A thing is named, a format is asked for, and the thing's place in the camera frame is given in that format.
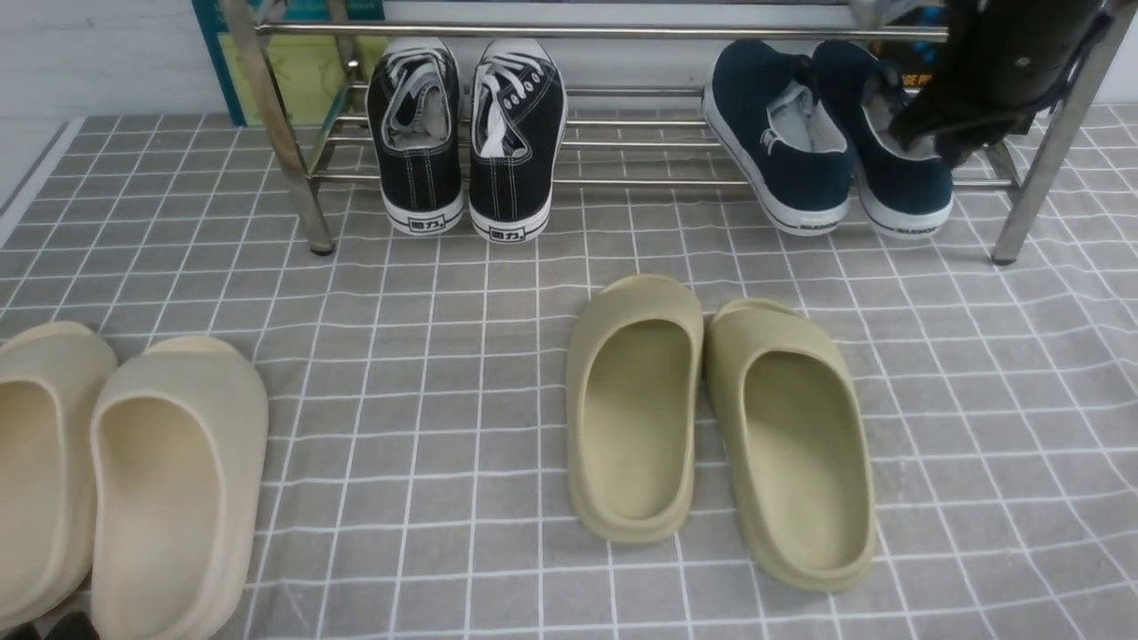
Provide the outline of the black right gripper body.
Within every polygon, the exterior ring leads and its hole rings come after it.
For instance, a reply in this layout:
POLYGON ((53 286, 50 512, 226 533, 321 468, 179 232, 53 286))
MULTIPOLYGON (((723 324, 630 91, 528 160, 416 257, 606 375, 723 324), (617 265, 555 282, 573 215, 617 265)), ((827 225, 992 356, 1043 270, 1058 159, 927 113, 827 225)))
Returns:
POLYGON ((948 39, 927 84, 887 132, 934 143, 959 166, 1055 107, 1078 65, 1110 31, 1110 1, 948 1, 948 39))

